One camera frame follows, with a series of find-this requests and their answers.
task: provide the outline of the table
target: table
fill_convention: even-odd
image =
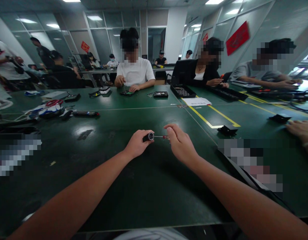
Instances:
[[[232,88],[244,91],[238,86]],[[167,123],[177,123],[189,134],[200,156],[239,180],[241,176],[217,151],[218,139],[226,137],[216,127],[235,125],[239,129],[237,139],[264,139],[263,142],[270,143],[264,149],[264,165],[271,167],[271,174],[283,176],[283,200],[297,216],[307,217],[308,155],[283,125],[267,118],[283,112],[293,119],[308,120],[308,115],[268,105],[252,96],[244,102],[229,103],[204,89],[192,89],[213,105],[178,108],[178,104],[185,103],[174,96],[168,85],[143,89],[131,97],[119,95],[116,88],[97,98],[88,97],[96,89],[70,89],[70,93],[80,93],[82,97],[66,105],[75,104],[81,111],[97,111],[100,118],[73,117],[67,122],[50,119],[37,124],[42,132],[41,150],[25,161],[24,167],[15,170],[13,177],[0,181],[0,235],[8,236],[28,214],[123,150],[136,130],[152,129],[161,136],[166,134],[163,126]],[[153,91],[167,91],[169,97],[146,96]],[[0,111],[10,119],[40,101],[38,96],[25,97],[22,92],[12,96],[14,105]],[[81,139],[86,132],[89,135]],[[200,179],[174,157],[169,142],[157,139],[124,168],[80,231],[232,221]]]

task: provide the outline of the black hair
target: black hair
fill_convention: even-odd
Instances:
[[[52,58],[52,60],[57,60],[59,58],[63,58],[63,55],[61,55],[59,52],[57,52],[56,50],[52,50],[50,52],[50,56]]]
[[[210,55],[219,55],[224,50],[224,42],[216,37],[211,37],[204,43],[203,51]]]
[[[265,46],[261,48],[258,53],[261,54],[284,54],[284,53],[293,53],[293,50],[296,48],[294,42],[290,38],[275,39],[268,43],[265,43]]]
[[[96,62],[97,61],[97,59],[96,58],[94,58],[94,55],[91,53],[91,52],[88,52],[87,53],[87,56],[90,58],[90,57],[93,57],[93,62]]]
[[[39,42],[39,43],[40,43],[40,41],[39,41],[37,38],[34,38],[34,37],[31,37],[30,40],[36,41],[36,42]]]
[[[139,35],[135,28],[123,29],[120,32],[121,48],[126,52],[133,52],[138,47]]]

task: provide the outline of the black jacket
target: black jacket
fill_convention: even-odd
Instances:
[[[194,80],[196,76],[195,69],[196,69],[197,62],[198,62],[198,59],[189,64],[188,74],[186,77],[187,85],[191,85],[195,87],[203,87],[206,85],[207,81],[215,79],[215,78],[220,78],[220,75],[217,72],[217,69],[219,68],[219,63],[213,62],[212,64],[206,66],[203,80]]]

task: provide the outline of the gray t-shirt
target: gray t-shirt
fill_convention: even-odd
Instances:
[[[255,66],[252,61],[247,61],[238,65],[238,67],[232,72],[229,80],[234,81],[239,77],[247,76],[263,81],[271,81],[277,78],[282,73],[279,71],[270,70],[273,66]]]

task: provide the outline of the red object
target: red object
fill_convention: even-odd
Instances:
[[[237,31],[226,41],[227,56],[235,52],[250,38],[247,21],[245,21]]]
[[[85,52],[88,53],[88,51],[89,51],[89,46],[88,46],[84,41],[81,43],[81,46],[80,46],[80,47],[82,48],[82,50],[84,50]]]
[[[46,103],[46,107],[52,107],[55,106],[57,104],[61,105],[64,101],[63,100],[51,100],[48,103]]]
[[[203,38],[203,41],[206,42],[207,39],[208,39],[208,33],[205,34],[205,36],[204,36],[204,38]]]

